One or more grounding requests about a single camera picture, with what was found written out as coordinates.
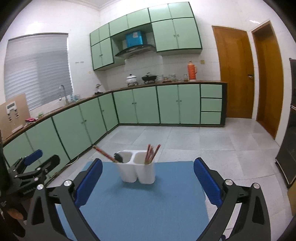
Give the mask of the person left hand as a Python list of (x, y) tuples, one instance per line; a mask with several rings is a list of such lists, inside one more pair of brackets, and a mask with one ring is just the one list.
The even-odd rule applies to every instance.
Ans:
[(7, 209), (7, 213), (16, 220), (25, 220), (26, 219), (26, 211), (20, 207), (11, 207)]

